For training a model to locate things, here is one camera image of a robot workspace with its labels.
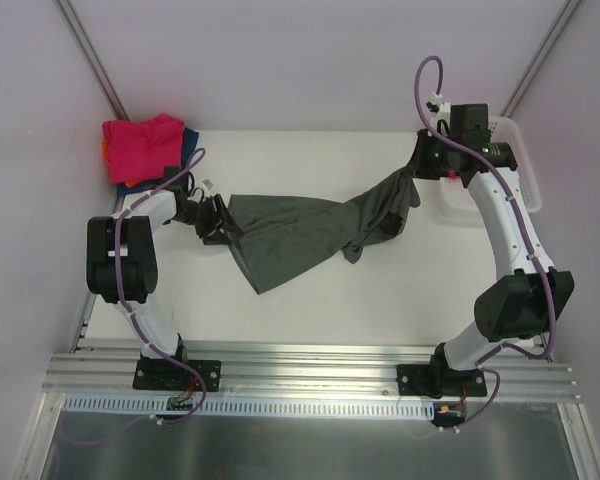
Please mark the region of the dark grey t-shirt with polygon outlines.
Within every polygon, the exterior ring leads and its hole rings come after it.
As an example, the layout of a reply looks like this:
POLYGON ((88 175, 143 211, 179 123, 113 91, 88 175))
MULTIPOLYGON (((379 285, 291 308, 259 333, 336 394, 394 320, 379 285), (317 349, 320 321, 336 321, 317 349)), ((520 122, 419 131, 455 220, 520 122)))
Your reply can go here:
POLYGON ((277 288, 337 253, 356 263, 366 246, 404 231, 409 211, 420 206, 405 166, 345 201, 299 196, 234 195, 229 213, 241 232, 229 250, 258 294, 277 288))

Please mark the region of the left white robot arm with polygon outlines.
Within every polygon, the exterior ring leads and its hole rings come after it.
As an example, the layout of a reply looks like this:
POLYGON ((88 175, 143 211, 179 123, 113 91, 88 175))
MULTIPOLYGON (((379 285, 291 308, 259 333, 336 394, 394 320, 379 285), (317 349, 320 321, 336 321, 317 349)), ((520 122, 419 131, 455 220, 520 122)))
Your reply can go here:
POLYGON ((126 318, 141 341, 140 359, 157 362, 155 375, 168 388, 188 381, 190 365, 181 335, 168 324, 157 298, 154 234, 176 222, 193 227, 210 245, 228 245, 243 235, 220 195, 195 200, 188 182, 189 174, 180 172, 118 214, 87 223, 88 288, 126 318))

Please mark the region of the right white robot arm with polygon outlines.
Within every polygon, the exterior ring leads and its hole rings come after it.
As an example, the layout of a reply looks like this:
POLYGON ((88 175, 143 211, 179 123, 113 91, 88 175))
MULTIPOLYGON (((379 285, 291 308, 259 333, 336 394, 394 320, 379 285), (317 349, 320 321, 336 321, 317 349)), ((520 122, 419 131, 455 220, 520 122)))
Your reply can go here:
POLYGON ((494 255, 496 281, 474 304, 474 320, 436 347, 428 363, 400 365, 403 395, 483 397, 479 366, 504 348, 538 335, 552 337, 574 290, 542 247, 524 197, 527 159, 512 123, 484 104, 427 104, 432 117, 419 131, 410 164, 416 177, 456 182, 474 200, 494 255))

